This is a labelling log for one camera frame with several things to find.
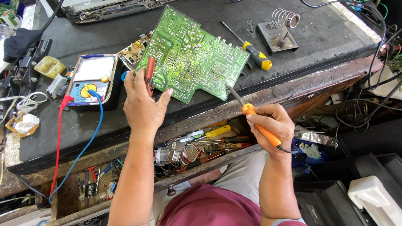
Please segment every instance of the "yellow tool handle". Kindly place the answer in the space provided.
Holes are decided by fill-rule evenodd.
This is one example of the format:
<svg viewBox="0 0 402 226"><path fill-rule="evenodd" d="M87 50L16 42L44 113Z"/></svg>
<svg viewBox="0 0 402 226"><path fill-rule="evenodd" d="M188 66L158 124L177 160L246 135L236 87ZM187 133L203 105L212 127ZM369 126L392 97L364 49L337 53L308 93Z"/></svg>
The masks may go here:
<svg viewBox="0 0 402 226"><path fill-rule="evenodd" d="M272 67L272 62L248 41L243 44L243 49L251 54L252 59L261 69L268 71Z"/></svg>
<svg viewBox="0 0 402 226"><path fill-rule="evenodd" d="M252 104L245 104L242 107L242 112L244 115L256 115L255 107ZM282 142L275 136L275 134L271 133L267 129L265 129L262 125L254 124L257 129L264 135L264 137L274 146L279 146Z"/></svg>
<svg viewBox="0 0 402 226"><path fill-rule="evenodd" d="M207 139L209 139L211 137L218 136L218 135L221 135L223 133L226 133L226 132L228 132L230 130L231 130L230 125L224 125L224 126L221 126L221 127L217 128L217 129L214 129L214 130L211 130L211 131L205 133L205 136L207 137Z"/></svg>

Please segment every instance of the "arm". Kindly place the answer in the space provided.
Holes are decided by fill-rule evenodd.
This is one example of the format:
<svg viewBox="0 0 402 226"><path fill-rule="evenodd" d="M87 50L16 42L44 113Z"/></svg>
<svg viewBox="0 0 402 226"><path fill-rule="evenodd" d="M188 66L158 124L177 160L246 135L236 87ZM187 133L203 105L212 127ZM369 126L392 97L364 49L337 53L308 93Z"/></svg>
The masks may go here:
<svg viewBox="0 0 402 226"><path fill-rule="evenodd" d="M271 225L276 219L299 219L300 211L293 191L292 155L272 146L255 124L274 133L286 150L290 150L295 126L281 105L263 105L255 109L259 115L247 115L251 132L268 153L259 184L261 225Z"/></svg>
<svg viewBox="0 0 402 226"><path fill-rule="evenodd" d="M110 206L109 226L149 225L154 194L154 138L163 122L173 89L167 89L157 102L149 97L141 69L127 73L124 112L131 127L129 148L119 183Z"/></svg>

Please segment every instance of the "printed circuit board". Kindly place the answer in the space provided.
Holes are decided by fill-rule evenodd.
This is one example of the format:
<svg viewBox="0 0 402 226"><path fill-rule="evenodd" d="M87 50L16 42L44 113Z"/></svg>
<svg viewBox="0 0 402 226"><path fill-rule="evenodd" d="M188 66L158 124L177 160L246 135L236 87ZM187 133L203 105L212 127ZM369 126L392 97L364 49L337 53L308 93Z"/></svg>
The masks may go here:
<svg viewBox="0 0 402 226"><path fill-rule="evenodd" d="M250 54L200 29L200 24L167 5L139 62L156 58L154 88L174 88L173 97L189 103L202 89L226 100Z"/></svg>

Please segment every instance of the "hand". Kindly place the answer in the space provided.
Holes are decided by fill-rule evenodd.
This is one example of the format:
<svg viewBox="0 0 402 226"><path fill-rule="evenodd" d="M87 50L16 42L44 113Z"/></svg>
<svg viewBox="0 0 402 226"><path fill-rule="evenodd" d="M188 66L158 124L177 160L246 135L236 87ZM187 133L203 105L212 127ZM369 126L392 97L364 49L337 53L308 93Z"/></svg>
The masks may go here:
<svg viewBox="0 0 402 226"><path fill-rule="evenodd" d="M134 80L134 71L127 73L124 80L127 98L123 110L131 127L131 136L153 139L156 131L163 123L173 89L166 89L159 100L155 102L155 99L148 95L144 76L144 68L138 71Z"/></svg>
<svg viewBox="0 0 402 226"><path fill-rule="evenodd" d="M271 157L281 157L288 153L274 147L254 125L259 124L268 131L276 135L282 142L285 150L290 150L292 139L295 132L295 125L287 115L282 105L267 104L255 109L258 115L247 115L247 122L251 127L251 132L257 138L258 144L264 148Z"/></svg>

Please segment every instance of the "coiled metal spring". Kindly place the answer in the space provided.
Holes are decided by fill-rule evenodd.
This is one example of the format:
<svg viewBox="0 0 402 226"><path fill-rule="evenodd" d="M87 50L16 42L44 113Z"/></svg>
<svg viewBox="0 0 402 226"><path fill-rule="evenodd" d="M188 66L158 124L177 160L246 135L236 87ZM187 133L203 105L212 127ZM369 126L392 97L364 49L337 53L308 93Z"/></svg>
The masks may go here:
<svg viewBox="0 0 402 226"><path fill-rule="evenodd" d="M277 8L272 13L271 20L277 26L294 28L299 23L300 15Z"/></svg>

